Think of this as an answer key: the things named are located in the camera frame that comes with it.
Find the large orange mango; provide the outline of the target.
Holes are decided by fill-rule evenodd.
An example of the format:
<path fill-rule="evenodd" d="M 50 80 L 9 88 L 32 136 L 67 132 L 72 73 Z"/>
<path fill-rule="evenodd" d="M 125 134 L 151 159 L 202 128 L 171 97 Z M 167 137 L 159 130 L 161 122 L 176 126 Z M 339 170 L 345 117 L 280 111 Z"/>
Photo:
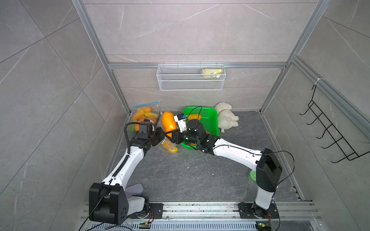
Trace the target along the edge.
<path fill-rule="evenodd" d="M 162 115 L 162 126 L 165 132 L 170 132 L 167 134 L 168 137 L 172 137 L 172 131 L 177 129 L 177 123 L 174 120 L 174 115 L 172 112 L 164 112 Z"/>

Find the clear zip-top bag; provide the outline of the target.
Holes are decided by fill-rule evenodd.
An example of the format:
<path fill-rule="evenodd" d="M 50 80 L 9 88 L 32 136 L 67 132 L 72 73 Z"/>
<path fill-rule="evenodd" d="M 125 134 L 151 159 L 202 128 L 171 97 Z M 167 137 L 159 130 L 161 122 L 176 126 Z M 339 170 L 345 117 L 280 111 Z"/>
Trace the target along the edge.
<path fill-rule="evenodd" d="M 174 120 L 173 113 L 164 112 L 161 118 L 161 122 L 164 132 L 170 132 L 165 135 L 165 138 L 162 142 L 163 148 L 170 153 L 177 153 L 178 148 L 176 147 L 176 144 L 170 140 L 170 138 L 172 138 L 171 132 L 177 129 L 177 123 Z"/>
<path fill-rule="evenodd" d="M 138 121 L 133 120 L 132 122 L 143 122 L 145 120 L 151 121 L 154 125 L 157 125 L 159 118 L 161 117 L 161 101 L 152 102 L 152 103 L 146 103 L 141 105 L 135 105 L 134 106 L 134 113 L 133 115 L 138 111 L 138 109 L 142 108 L 145 110 L 145 115 L 141 117 Z"/>

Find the yellow orange mango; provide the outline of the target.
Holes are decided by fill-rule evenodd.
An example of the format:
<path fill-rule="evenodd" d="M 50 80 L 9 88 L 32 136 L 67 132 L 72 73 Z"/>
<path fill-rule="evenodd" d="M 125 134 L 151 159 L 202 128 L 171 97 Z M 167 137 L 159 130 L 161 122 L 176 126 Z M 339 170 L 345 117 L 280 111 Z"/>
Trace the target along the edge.
<path fill-rule="evenodd" d="M 138 111 L 133 115 L 133 120 L 138 121 L 141 117 L 145 115 L 145 110 L 140 108 Z"/>

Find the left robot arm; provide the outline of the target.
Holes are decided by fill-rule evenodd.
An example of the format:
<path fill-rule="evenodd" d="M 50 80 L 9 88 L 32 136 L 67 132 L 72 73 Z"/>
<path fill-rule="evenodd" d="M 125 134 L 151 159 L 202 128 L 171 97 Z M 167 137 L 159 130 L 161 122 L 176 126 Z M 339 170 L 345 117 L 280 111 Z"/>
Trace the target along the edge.
<path fill-rule="evenodd" d="M 89 189 L 89 215 L 86 220 L 121 225 L 132 214 L 150 213 L 149 199 L 142 196 L 142 186 L 130 188 L 126 193 L 127 183 L 137 165 L 147 151 L 158 145 L 165 138 L 161 127 L 153 122 L 130 122 L 124 126 L 127 149 L 118 165 L 102 180 L 93 183 Z"/>

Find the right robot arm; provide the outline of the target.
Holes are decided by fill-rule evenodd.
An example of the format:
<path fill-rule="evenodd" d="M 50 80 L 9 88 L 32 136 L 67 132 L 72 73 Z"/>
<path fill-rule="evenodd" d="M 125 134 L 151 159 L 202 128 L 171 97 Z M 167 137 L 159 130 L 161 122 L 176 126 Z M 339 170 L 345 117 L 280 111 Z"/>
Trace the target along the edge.
<path fill-rule="evenodd" d="M 162 119 L 166 137 L 172 143 L 185 143 L 192 149 L 218 157 L 225 157 L 255 171 L 258 189 L 251 211 L 257 218 L 272 216 L 268 211 L 281 182 L 282 166 L 276 153 L 270 149 L 252 150 L 230 143 L 225 139 L 207 133 L 198 117 L 190 119 L 183 113 Z"/>

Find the green plastic basket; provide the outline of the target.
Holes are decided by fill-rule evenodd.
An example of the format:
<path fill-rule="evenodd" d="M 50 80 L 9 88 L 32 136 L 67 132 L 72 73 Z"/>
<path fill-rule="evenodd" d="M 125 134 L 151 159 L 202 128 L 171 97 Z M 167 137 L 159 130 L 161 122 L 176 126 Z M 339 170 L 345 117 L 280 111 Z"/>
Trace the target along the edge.
<path fill-rule="evenodd" d="M 220 139 L 217 111 L 211 107 L 189 106 L 183 113 L 187 121 L 186 130 L 181 134 L 182 145 L 213 155 L 215 142 Z"/>

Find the white plush toy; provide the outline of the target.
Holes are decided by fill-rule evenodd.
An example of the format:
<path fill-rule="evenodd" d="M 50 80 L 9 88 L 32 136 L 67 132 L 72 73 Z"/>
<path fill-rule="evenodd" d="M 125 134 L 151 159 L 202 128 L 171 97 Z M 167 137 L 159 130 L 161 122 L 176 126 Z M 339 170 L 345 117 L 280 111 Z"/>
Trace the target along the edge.
<path fill-rule="evenodd" d="M 218 128 L 221 129 L 222 133 L 224 133 L 225 130 L 239 126 L 239 117 L 234 115 L 231 109 L 232 105 L 225 102 L 220 102 L 215 106 L 215 110 L 217 111 Z"/>

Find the grey purple cloth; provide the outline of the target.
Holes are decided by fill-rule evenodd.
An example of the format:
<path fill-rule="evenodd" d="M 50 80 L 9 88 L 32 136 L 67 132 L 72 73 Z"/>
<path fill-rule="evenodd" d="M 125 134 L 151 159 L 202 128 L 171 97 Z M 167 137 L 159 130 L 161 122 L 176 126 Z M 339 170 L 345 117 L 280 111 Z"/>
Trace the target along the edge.
<path fill-rule="evenodd" d="M 143 192 L 144 192 L 144 187 L 140 183 L 131 185 L 125 189 L 125 195 L 127 198 L 130 198 L 132 196 L 141 196 Z"/>

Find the green round disc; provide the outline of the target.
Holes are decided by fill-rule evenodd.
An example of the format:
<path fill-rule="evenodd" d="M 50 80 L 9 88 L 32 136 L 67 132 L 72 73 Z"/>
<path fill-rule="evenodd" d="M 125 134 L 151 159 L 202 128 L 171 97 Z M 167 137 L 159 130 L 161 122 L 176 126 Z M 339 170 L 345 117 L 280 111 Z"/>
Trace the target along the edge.
<path fill-rule="evenodd" d="M 256 183 L 256 172 L 251 170 L 249 175 L 248 175 L 248 179 L 249 179 L 250 182 Z"/>

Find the metal base rail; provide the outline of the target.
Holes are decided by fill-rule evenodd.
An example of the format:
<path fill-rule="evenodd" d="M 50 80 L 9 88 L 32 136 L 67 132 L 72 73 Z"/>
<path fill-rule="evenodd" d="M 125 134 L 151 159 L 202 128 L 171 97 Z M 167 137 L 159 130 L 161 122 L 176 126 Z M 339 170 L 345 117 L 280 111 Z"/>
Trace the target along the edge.
<path fill-rule="evenodd" d="M 273 202 L 259 218 L 249 202 L 155 202 L 153 215 L 132 215 L 121 225 L 86 221 L 79 231 L 325 231 L 312 202 Z"/>

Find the black wall hook rack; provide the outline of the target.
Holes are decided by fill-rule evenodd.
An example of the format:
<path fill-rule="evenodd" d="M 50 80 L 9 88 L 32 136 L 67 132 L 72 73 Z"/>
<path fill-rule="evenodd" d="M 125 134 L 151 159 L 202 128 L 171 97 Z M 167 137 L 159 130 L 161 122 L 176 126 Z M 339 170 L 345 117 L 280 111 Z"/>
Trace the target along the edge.
<path fill-rule="evenodd" d="M 331 161 L 331 163 L 336 164 L 343 160 L 353 161 L 362 156 L 365 156 L 370 153 L 367 151 L 365 153 L 358 153 L 354 146 L 352 146 L 344 135 L 339 131 L 337 125 L 335 125 L 329 117 L 324 113 L 324 111 L 319 107 L 315 102 L 314 96 L 316 93 L 317 86 L 313 85 L 311 88 L 312 94 L 307 108 L 303 113 L 299 115 L 305 116 L 306 114 L 313 115 L 314 118 L 311 122 L 306 123 L 307 126 L 312 126 L 314 124 L 319 124 L 322 127 L 322 133 L 320 136 L 317 136 L 316 139 L 322 140 L 323 138 L 328 138 L 329 143 L 325 146 L 322 146 L 322 150 L 327 150 L 332 147 L 336 147 L 338 150 L 338 157 Z"/>

